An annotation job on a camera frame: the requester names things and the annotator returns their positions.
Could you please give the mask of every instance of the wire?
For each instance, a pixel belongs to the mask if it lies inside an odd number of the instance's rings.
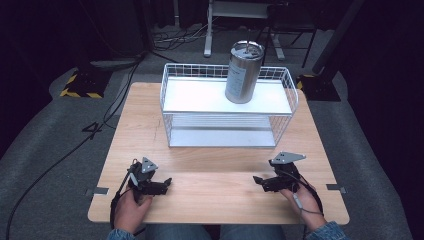
[[[25,196],[31,191],[31,189],[47,174],[52,170],[54,167],[59,165],[63,160],[65,160],[67,157],[69,157],[72,153],[74,153],[78,148],[80,148],[84,143],[87,142],[88,139],[90,139],[94,134],[96,134],[101,128],[103,127],[103,124],[100,125],[99,128],[95,129],[88,137],[86,137],[82,142],[80,142],[76,147],[74,147],[71,151],[69,151],[65,156],[63,156],[59,161],[54,163],[51,167],[49,167],[46,171],[44,171],[43,174],[41,174],[37,180],[35,180],[27,190],[25,190],[24,194],[19,198],[19,200],[16,202],[15,206],[13,207],[12,212],[9,215],[9,220],[7,222],[7,228],[6,228],[6,240],[9,240],[10,237],[10,227],[12,225],[13,216],[15,215],[16,210],[18,209],[19,204],[22,202],[22,200],[25,198]]]
[[[122,191],[122,189],[124,188],[125,183],[127,182],[128,176],[130,175],[130,171],[131,171],[131,170],[129,170],[129,171],[127,172],[127,174],[125,175],[124,180],[122,180],[121,186],[119,187],[118,191],[116,191],[116,193],[115,193],[115,197],[112,199],[112,202],[111,202],[111,204],[110,204],[110,219],[109,219],[109,221],[110,221],[110,227],[111,227],[112,229],[114,229],[114,228],[115,228],[115,211],[116,211],[116,207],[117,207],[117,205],[118,205],[119,199],[120,199],[120,198],[121,198],[121,197],[122,197],[125,193],[127,193],[128,191],[130,191],[130,190],[133,190],[133,191],[134,191],[134,188],[129,188],[129,189],[125,190],[125,191],[121,194],[121,191]],[[144,232],[144,230],[146,230],[146,228],[145,228],[145,227],[144,227],[144,228],[142,228],[142,229],[140,229],[139,231],[137,231],[137,232],[136,232],[136,233],[134,233],[133,235],[134,235],[134,236],[137,236],[137,235],[139,235],[140,233]]]
[[[322,202],[321,202],[321,199],[318,196],[317,191],[315,191],[315,189],[313,189],[311,187],[311,185],[309,184],[309,182],[302,175],[300,175],[300,177],[303,178],[303,180],[305,180],[306,183],[302,182],[299,178],[293,176],[292,174],[290,174],[290,173],[288,173],[286,171],[280,170],[279,172],[281,172],[281,173],[283,173],[283,174],[285,174],[285,175],[293,178],[296,182],[302,184],[312,194],[312,196],[315,198],[315,201],[318,204],[318,208],[321,211],[322,215],[324,216],[324,209],[322,207]]]
[[[308,236],[308,227],[305,225],[303,225],[303,240],[306,239],[306,237]]]
[[[163,56],[163,55],[160,55],[159,53],[155,53],[155,52],[153,52],[153,51],[150,51],[150,53],[151,53],[151,54],[153,54],[153,55],[155,55],[155,56],[157,56],[157,57],[160,57],[160,58],[166,59],[166,60],[168,60],[168,61],[171,61],[171,62],[173,62],[173,63],[178,63],[178,62],[177,62],[177,61],[175,61],[174,59],[171,59],[171,58],[165,57],[165,56]]]
[[[176,34],[174,34],[174,36],[172,36],[172,37],[169,37],[166,32],[155,33],[156,35],[164,34],[166,36],[166,38],[159,38],[159,39],[155,40],[154,41],[154,43],[155,43],[154,49],[157,50],[157,51],[174,50],[174,49],[180,47],[181,45],[183,45],[184,43],[191,43],[191,42],[198,40],[199,38],[206,37],[206,35],[200,35],[200,36],[196,36],[196,35],[198,33],[200,33],[203,29],[205,29],[207,26],[208,26],[208,24],[205,24],[201,28],[199,28],[198,30],[193,30],[190,33],[188,33],[188,30],[185,30],[185,33],[182,36],[178,36],[178,34],[181,32],[181,30],[178,31]],[[157,43],[166,43],[166,42],[169,42],[167,47],[157,45]]]
[[[130,74],[128,74],[128,82],[127,82],[127,87],[125,90],[125,95],[128,92],[129,89],[129,83],[131,82],[131,79],[134,75],[135,70],[137,69],[137,67],[139,66],[140,62],[142,61],[142,59],[138,59],[136,65],[131,69]],[[69,151],[67,154],[65,154],[65,156],[63,156],[59,161],[57,161],[56,163],[54,163],[52,166],[50,166],[46,171],[44,171],[24,192],[24,194],[22,194],[22,196],[19,198],[19,200],[16,202],[16,204],[14,205],[12,212],[9,215],[9,219],[7,222],[7,227],[6,227],[6,240],[9,240],[10,238],[10,228],[12,225],[12,220],[13,220],[13,216],[15,215],[16,210],[18,209],[19,205],[21,204],[21,202],[23,201],[23,199],[25,198],[25,196],[32,190],[32,188],[45,176],[47,175],[47,173],[49,173],[53,168],[55,168],[57,165],[59,165],[61,162],[63,162],[66,158],[68,158],[72,153],[74,153],[76,150],[78,150],[82,145],[84,145],[84,143],[86,143],[89,139],[91,139],[97,132],[99,132],[103,126],[107,125],[107,122],[112,118],[112,116],[115,114],[115,112],[118,110],[118,108],[120,107],[120,105],[123,102],[124,96],[122,97],[120,103],[118,104],[118,106],[115,108],[115,110],[112,112],[112,114],[107,117],[105,119],[105,116],[103,117],[103,123],[100,125],[99,128],[95,129],[89,136],[87,136],[83,141],[81,141],[76,147],[74,147],[71,151]]]
[[[121,52],[115,50],[115,48],[113,48],[107,41],[106,39],[103,37],[103,35],[100,33],[99,28],[97,27],[96,23],[94,22],[93,18],[90,16],[90,13],[88,12],[87,8],[84,6],[84,4],[81,2],[81,0],[78,0],[80,6],[82,7],[82,9],[84,10],[85,15],[88,17],[88,19],[90,20],[91,25],[94,27],[94,30],[96,30],[97,35],[100,37],[100,40],[102,40],[102,42],[106,45],[107,48],[109,48],[110,51],[112,51],[113,53],[121,56],[121,57],[139,57],[138,55],[141,55],[143,52],[141,52],[140,54],[136,54],[136,55],[126,55],[126,54],[122,54]]]
[[[312,214],[319,214],[321,216],[324,216],[324,214],[322,212],[312,212],[312,211],[306,210],[304,208],[302,208],[300,210],[303,211],[303,212],[312,213]]]
[[[130,70],[130,72],[128,73],[128,79],[127,79],[127,82],[125,83],[125,85],[124,85],[124,87],[121,89],[121,91],[119,92],[119,94],[118,94],[118,96],[115,98],[115,100],[112,102],[112,104],[110,104],[110,106],[109,106],[109,108],[106,110],[106,112],[105,112],[105,114],[103,115],[103,123],[106,125],[106,126],[108,126],[108,127],[110,127],[110,128],[113,128],[113,129],[116,129],[116,127],[113,127],[113,126],[110,126],[109,124],[107,124],[107,122],[109,121],[109,119],[111,119],[112,118],[112,116],[118,111],[118,109],[119,109],[119,107],[122,105],[122,103],[124,102],[124,99],[125,99],[125,96],[128,94],[128,90],[129,90],[129,87],[130,87],[130,83],[131,83],[131,80],[132,80],[132,78],[133,78],[133,75],[134,75],[134,72],[135,72],[135,70],[138,68],[138,66],[140,65],[140,62],[141,62],[141,60],[140,61],[138,61],[134,66],[133,66],[133,68]],[[122,94],[122,92],[125,90],[125,93],[124,93],[124,95],[122,96],[122,98],[121,98],[121,101],[119,102],[119,104],[118,104],[118,106],[115,108],[115,110],[108,116],[108,117],[106,117],[107,116],[107,113],[110,111],[110,109],[112,108],[112,106],[116,103],[116,101],[119,99],[119,97],[121,96],[121,94]]]
[[[91,63],[93,66],[95,66],[97,69],[99,69],[100,71],[109,71],[109,72],[114,72],[114,71],[119,71],[119,70],[123,70],[123,69],[127,69],[127,68],[131,68],[133,67],[135,64],[137,64],[137,59],[129,62],[129,63],[122,63],[122,64],[113,64],[113,65],[108,65],[108,66],[101,66],[101,65],[95,65],[93,63]]]

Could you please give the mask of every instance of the wire rack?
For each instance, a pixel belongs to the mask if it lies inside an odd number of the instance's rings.
[[[258,77],[259,82],[275,83],[283,86],[290,111],[285,114],[272,113],[210,113],[208,109],[199,112],[185,111],[181,114],[168,113],[164,110],[169,80],[189,80],[221,82],[225,84],[228,75],[228,65],[205,64],[166,64],[164,67],[160,102],[169,146],[199,146],[199,147],[275,147],[280,141],[285,129],[298,107],[298,94],[287,68],[262,67]],[[229,134],[227,142],[214,136]],[[242,138],[252,135],[249,143]],[[268,134],[272,141],[261,139],[261,134]]]

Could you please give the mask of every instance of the silver can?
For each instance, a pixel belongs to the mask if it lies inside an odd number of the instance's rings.
[[[239,41],[231,48],[225,96],[233,103],[252,99],[261,70],[264,47],[256,42]]]

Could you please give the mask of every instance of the sleeve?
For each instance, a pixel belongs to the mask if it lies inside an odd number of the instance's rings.
[[[349,240],[343,230],[337,225],[336,222],[332,221],[326,225],[318,228],[314,232],[308,235],[307,240]]]
[[[107,236],[107,240],[135,240],[135,237],[127,231],[113,229]]]

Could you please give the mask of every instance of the wooden tabletop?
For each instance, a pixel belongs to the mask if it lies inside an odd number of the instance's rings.
[[[268,160],[285,151],[306,155],[295,165],[317,189],[326,219],[349,222],[341,193],[327,190],[326,184],[336,181],[301,91],[299,107],[275,149],[169,148],[159,93],[158,83],[132,84],[97,185],[109,192],[93,197],[91,221],[109,221],[110,202],[127,169],[134,158],[147,157],[159,166],[152,180],[172,177],[172,184],[166,195],[154,197],[146,223],[299,223],[280,193],[264,192],[253,180],[275,177]]]

